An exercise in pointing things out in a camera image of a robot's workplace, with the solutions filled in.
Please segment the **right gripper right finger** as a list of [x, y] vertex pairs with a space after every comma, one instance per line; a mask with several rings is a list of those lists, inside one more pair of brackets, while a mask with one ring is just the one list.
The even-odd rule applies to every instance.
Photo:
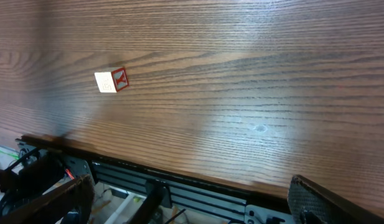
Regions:
[[288, 206], [298, 224], [384, 224], [384, 218], [301, 175], [294, 175]]

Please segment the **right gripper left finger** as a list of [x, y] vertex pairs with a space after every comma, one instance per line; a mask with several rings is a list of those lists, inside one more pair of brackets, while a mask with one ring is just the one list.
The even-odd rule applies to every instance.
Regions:
[[78, 212], [73, 223], [87, 223], [95, 191], [91, 176], [86, 174], [0, 218], [0, 224], [56, 223], [72, 210]]

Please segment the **green edged white block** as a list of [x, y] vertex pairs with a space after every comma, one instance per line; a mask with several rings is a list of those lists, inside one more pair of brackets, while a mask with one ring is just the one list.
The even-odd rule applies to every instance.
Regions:
[[105, 68], [94, 75], [100, 93], [117, 93], [129, 86], [124, 67]]

